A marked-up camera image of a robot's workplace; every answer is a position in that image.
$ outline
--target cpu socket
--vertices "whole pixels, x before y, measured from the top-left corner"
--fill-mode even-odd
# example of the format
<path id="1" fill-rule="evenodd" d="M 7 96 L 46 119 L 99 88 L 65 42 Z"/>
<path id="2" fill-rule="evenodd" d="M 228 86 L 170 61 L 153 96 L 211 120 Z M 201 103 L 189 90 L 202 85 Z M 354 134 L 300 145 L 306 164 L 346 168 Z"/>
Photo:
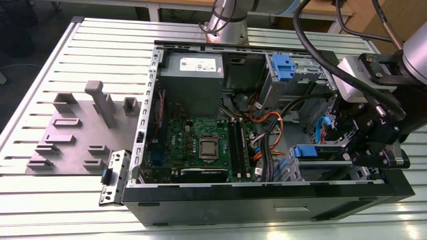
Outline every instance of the cpu socket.
<path id="1" fill-rule="evenodd" d="M 214 163 L 221 157 L 220 139 L 199 138 L 199 159 L 206 163 Z"/>

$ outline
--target blue cable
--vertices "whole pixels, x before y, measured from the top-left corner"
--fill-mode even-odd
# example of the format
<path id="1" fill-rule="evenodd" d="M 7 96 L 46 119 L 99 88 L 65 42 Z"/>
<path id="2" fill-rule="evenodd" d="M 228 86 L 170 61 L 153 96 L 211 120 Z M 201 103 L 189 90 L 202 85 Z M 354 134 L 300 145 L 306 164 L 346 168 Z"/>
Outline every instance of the blue cable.
<path id="1" fill-rule="evenodd" d="M 316 141 L 321 143 L 321 136 L 322 136 L 322 123 L 326 123 L 328 126 L 333 125 L 332 119 L 328 116 L 322 116 L 318 120 L 316 125 Z"/>

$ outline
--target aluminum table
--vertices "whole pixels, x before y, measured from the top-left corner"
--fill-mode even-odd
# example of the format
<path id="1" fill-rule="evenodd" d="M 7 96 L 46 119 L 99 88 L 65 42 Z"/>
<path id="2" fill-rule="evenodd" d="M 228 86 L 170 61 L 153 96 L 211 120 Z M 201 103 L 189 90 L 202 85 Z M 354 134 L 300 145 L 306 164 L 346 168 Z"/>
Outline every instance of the aluminum table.
<path id="1" fill-rule="evenodd" d="M 378 51 L 354 36 L 310 33 L 309 38 L 341 59 Z M 412 158 L 405 174 L 417 195 L 338 221 L 145 227 L 126 207 L 99 207 L 99 176 L 26 175 L 59 92 L 90 100 L 86 82 L 101 80 L 114 99 L 146 100 L 155 40 L 203 42 L 205 34 L 181 23 L 75 18 L 70 24 L 0 135 L 0 238 L 427 239 L 427 127 L 404 145 Z M 250 28 L 249 40 L 256 46 L 302 48 L 293 31 Z"/>

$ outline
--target blue latch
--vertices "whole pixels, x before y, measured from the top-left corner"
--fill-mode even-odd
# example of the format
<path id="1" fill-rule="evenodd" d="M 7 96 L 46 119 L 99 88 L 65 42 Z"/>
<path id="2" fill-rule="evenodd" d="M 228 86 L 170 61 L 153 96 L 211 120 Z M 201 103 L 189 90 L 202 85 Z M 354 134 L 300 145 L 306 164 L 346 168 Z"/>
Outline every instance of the blue latch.
<path id="1" fill-rule="evenodd" d="M 281 82 L 293 80 L 296 75 L 296 64 L 289 55 L 274 54 L 273 66 L 278 73 L 278 79 Z"/>
<path id="2" fill-rule="evenodd" d="M 318 157 L 316 146 L 297 146 L 294 147 L 296 157 Z"/>

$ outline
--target black plastic latch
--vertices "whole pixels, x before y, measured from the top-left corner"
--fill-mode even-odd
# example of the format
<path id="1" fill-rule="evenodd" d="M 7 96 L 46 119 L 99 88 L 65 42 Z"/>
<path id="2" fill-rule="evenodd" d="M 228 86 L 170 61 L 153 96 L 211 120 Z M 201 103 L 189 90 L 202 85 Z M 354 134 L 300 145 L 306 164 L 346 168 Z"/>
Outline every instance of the black plastic latch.
<path id="1" fill-rule="evenodd" d="M 111 168 L 106 168 L 105 171 L 102 172 L 102 178 L 101 178 L 101 183 L 103 185 L 110 185 L 110 181 L 113 180 L 113 174 L 114 170 Z"/>

